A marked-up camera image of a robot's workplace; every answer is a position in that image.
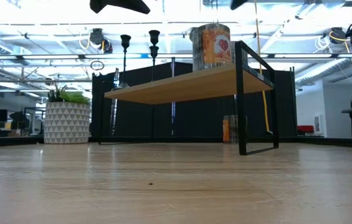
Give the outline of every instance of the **table leg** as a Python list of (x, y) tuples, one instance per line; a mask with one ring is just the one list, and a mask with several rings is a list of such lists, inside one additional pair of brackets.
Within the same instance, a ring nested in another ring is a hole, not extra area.
[(242, 43), (235, 43), (235, 80), (237, 85), (237, 117), (238, 117), (238, 142), (239, 154), (247, 155), (246, 151), (246, 116), (244, 99), (244, 73), (242, 69)]
[(274, 148), (278, 148), (279, 144), (280, 144), (280, 136), (279, 136), (279, 132), (278, 132), (277, 97), (275, 96), (275, 72), (274, 72), (274, 70), (270, 71), (270, 81), (274, 84), (273, 90), (270, 91), (273, 144), (274, 144)]

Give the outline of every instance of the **candle holder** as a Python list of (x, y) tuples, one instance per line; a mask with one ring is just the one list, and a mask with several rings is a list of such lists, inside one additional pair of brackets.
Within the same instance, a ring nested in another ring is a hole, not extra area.
[(130, 39), (131, 37), (129, 35), (121, 35), (121, 46), (123, 47), (123, 52), (125, 53), (125, 56), (123, 58), (123, 73), (120, 75), (119, 79), (119, 85), (115, 87), (113, 90), (119, 90), (122, 88), (128, 88), (128, 84), (125, 81), (125, 73), (126, 73), (126, 53), (127, 53), (127, 48), (130, 46)]
[(153, 61), (153, 67), (152, 67), (152, 82), (155, 81), (155, 59), (156, 56), (158, 56), (158, 50), (159, 47), (156, 46), (156, 44), (159, 42), (159, 35), (161, 32), (157, 30), (151, 30), (150, 31), (150, 36), (151, 36), (151, 43), (152, 46), (150, 47), (151, 50), (151, 56), (152, 56), (152, 61)]
[[(150, 31), (150, 36), (151, 36), (151, 43), (152, 46), (150, 47), (151, 50), (151, 56), (152, 56), (152, 82), (155, 81), (155, 59), (156, 56), (158, 56), (158, 50), (159, 47), (156, 46), (156, 44), (159, 42), (159, 35), (161, 32), (157, 30), (151, 30)], [(155, 106), (152, 105), (152, 114), (151, 114), (151, 139), (154, 138), (154, 133), (155, 133)]]

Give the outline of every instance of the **wooden table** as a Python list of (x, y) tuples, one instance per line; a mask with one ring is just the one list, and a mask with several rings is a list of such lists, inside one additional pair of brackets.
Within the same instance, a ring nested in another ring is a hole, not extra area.
[[(247, 67), (243, 74), (244, 93), (273, 89), (272, 83), (255, 70)], [(231, 63), (121, 90), (109, 91), (105, 93), (105, 97), (157, 105), (236, 94), (235, 64)]]
[[(263, 77), (263, 75), (259, 74), (255, 70), (251, 69), (247, 64), (243, 64), (242, 49), (253, 56), (253, 58), (255, 58), (269, 71), (271, 81)], [(276, 105), (274, 92), (274, 69), (272, 69), (251, 48), (243, 43), (243, 41), (235, 43), (235, 61), (235, 64), (230, 63), (221, 67), (200, 70), (185, 75), (179, 75), (176, 77), (165, 78), (158, 81), (131, 86), (129, 88), (109, 91), (104, 94), (104, 97), (137, 103), (145, 103), (149, 105), (157, 105), (161, 103), (201, 100), (213, 97), (236, 95), (238, 127), (245, 127), (245, 93), (255, 93), (270, 90), (271, 102)], [(273, 121), (272, 127), (274, 133), (273, 148), (277, 148), (279, 142), (276, 108), (276, 106), (271, 107)], [(245, 128), (239, 128), (239, 152), (241, 155), (248, 155), (269, 150), (263, 149), (254, 152), (247, 152), (245, 135)], [(101, 143), (101, 134), (99, 135), (98, 142)]]

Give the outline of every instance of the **black metal table frame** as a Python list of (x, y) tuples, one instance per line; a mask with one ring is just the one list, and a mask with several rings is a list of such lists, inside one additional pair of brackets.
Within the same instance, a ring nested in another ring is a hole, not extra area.
[[(248, 64), (244, 64), (242, 59), (242, 51), (246, 51), (249, 55), (251, 55), (258, 63), (263, 65), (270, 75), (270, 83), (272, 84), (273, 90), (270, 90), (270, 99), (272, 102), (271, 106), (271, 115), (272, 115), (272, 141), (273, 147), (266, 149), (258, 149), (255, 151), (247, 151), (247, 140), (246, 140), (246, 129), (238, 128), (238, 139), (239, 139), (239, 154), (242, 156), (247, 156), (251, 154), (256, 154), (259, 152), (268, 151), (271, 149), (276, 149), (279, 147), (280, 138), (278, 135), (278, 121), (277, 121), (277, 103), (275, 98), (275, 71), (274, 69), (268, 65), (260, 56), (258, 56), (247, 44), (243, 41), (238, 41), (235, 43), (235, 83), (237, 85), (237, 94), (236, 94), (236, 109), (237, 109), (237, 117), (238, 117), (238, 127), (245, 127), (246, 118), (245, 118), (245, 99), (244, 99), (244, 68), (245, 70), (252, 71)], [(100, 130), (98, 133), (98, 143), (102, 143), (102, 121), (103, 121), (103, 103), (104, 103), (105, 92), (102, 93), (101, 99), (101, 110), (100, 110)], [(141, 142), (155, 142), (155, 138), (138, 138)]]

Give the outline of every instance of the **ceiling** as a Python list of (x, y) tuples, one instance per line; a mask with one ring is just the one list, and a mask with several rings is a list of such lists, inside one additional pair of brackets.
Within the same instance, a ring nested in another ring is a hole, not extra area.
[[(346, 54), (344, 44), (329, 44), (319, 50), (316, 41), (328, 34), (332, 27), (346, 31), (352, 23), (352, 7), (345, 0), (323, 0), (324, 4), (304, 4), (306, 0), (260, 1), (257, 4), (260, 48), (262, 54), (328, 54), (331, 51)], [(103, 29), (113, 45), (113, 53), (121, 54), (120, 35), (130, 35), (128, 54), (149, 53), (150, 30), (159, 30), (159, 53), (191, 54), (192, 43), (188, 38), (192, 27), (211, 22), (227, 25), (232, 40), (243, 40), (258, 50), (255, 5), (250, 1), (235, 11), (222, 4), (216, 7), (204, 4), (207, 0), (145, 0), (151, 12), (148, 15), (118, 7), (107, 6), (99, 14), (91, 11), (89, 0), (0, 0), (0, 45), (9, 49), (20, 47), (32, 55), (100, 54), (98, 49), (87, 45), (88, 34), (94, 28)], [(177, 59), (192, 62), (190, 58)], [(22, 68), (19, 63), (0, 61), (0, 70), (21, 77), (30, 74), (31, 79), (87, 79), (93, 70), (90, 60), (35, 60)], [(158, 63), (168, 62), (162, 59)], [(150, 66), (150, 59), (128, 61), (128, 69)], [(295, 67), (297, 73), (316, 64), (312, 58), (299, 62), (285, 58), (270, 62), (276, 70)], [(102, 73), (122, 68), (120, 58), (105, 62)], [(251, 67), (258, 67), (255, 62)], [(36, 83), (34, 88), (46, 88)], [(77, 89), (91, 89), (91, 83), (79, 83)]]

